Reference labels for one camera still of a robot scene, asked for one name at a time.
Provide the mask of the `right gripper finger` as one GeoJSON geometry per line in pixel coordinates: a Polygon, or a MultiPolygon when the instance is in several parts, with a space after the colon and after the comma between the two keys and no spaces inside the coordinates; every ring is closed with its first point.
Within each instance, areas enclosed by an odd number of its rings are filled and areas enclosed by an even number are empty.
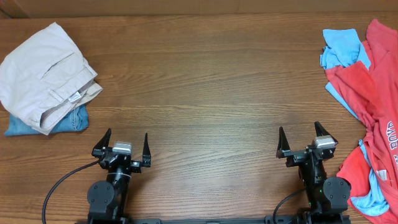
{"type": "Polygon", "coordinates": [[[289,152],[289,151],[290,151],[289,142],[285,135],[284,129],[281,126],[279,128],[279,142],[277,146],[277,152],[289,152]]]}
{"type": "Polygon", "coordinates": [[[335,144],[338,144],[338,141],[321,125],[319,121],[314,122],[314,127],[317,137],[329,136],[334,140],[335,144]]]}

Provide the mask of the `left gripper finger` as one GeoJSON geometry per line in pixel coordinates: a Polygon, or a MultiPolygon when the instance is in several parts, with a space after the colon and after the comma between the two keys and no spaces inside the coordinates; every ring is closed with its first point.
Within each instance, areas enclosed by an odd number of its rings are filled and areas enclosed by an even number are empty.
{"type": "Polygon", "coordinates": [[[98,141],[98,143],[94,146],[93,149],[102,149],[104,147],[109,146],[109,141],[111,138],[111,128],[109,128],[105,135],[98,141]]]}
{"type": "Polygon", "coordinates": [[[142,160],[144,162],[150,162],[151,161],[151,153],[150,153],[150,148],[149,148],[149,143],[148,143],[148,134],[147,133],[145,134],[145,139],[144,139],[142,160]]]}

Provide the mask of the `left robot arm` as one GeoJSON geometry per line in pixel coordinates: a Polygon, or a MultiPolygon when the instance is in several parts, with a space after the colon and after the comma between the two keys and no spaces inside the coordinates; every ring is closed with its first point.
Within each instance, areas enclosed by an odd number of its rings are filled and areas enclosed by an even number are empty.
{"type": "Polygon", "coordinates": [[[92,156],[99,159],[99,166],[108,173],[105,180],[95,182],[88,190],[88,223],[133,223],[124,209],[131,175],[151,166],[148,136],[144,138],[141,161],[131,159],[131,143],[116,141],[110,147],[110,139],[111,129],[108,129],[92,150],[92,156]]]}

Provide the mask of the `red printed t-shirt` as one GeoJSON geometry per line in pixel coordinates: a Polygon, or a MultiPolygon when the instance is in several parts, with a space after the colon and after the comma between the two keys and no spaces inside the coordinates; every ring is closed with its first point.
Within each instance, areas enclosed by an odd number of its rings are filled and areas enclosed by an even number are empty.
{"type": "Polygon", "coordinates": [[[397,31],[373,19],[357,61],[326,70],[334,91],[366,128],[337,173],[351,184],[349,205],[372,223],[397,223],[397,31]]]}

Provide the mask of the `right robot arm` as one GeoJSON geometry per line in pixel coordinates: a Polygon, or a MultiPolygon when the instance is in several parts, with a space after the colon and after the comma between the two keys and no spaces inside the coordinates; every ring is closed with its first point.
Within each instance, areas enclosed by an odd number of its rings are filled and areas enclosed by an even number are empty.
{"type": "Polygon", "coordinates": [[[348,209],[351,184],[341,177],[328,177],[323,162],[334,157],[338,141],[318,122],[314,122],[316,137],[305,149],[292,151],[284,129],[279,128],[276,158],[286,159],[287,167],[298,167],[303,189],[283,199],[274,209],[273,223],[324,224],[350,223],[343,212],[348,209]],[[301,208],[296,215],[277,216],[279,208],[289,199],[305,192],[308,208],[301,208]]]}

